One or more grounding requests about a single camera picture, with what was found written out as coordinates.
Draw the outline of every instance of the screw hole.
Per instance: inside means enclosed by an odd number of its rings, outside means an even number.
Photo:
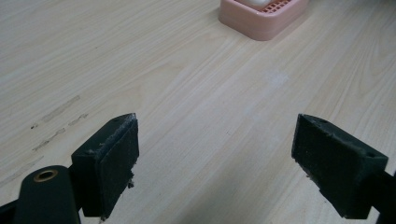
[[[47,180],[51,180],[57,174],[58,174],[57,170],[46,170],[46,171],[40,172],[38,175],[35,175],[34,181],[37,183],[40,183],[40,182],[44,182]]]

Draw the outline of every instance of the wood grain surface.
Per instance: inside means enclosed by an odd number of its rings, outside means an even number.
[[[267,42],[218,14],[218,0],[0,1],[0,204],[135,112],[135,187],[106,223],[375,223],[339,217],[290,150],[306,113],[396,170],[396,1],[311,0]]]

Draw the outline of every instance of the white soap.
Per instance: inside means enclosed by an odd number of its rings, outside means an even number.
[[[247,7],[253,7],[255,9],[262,9],[271,2],[274,2],[274,0],[237,0],[237,1]]]

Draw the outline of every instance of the pink tray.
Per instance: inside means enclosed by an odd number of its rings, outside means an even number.
[[[270,40],[303,14],[309,0],[279,0],[256,10],[221,0],[219,20],[254,40]]]

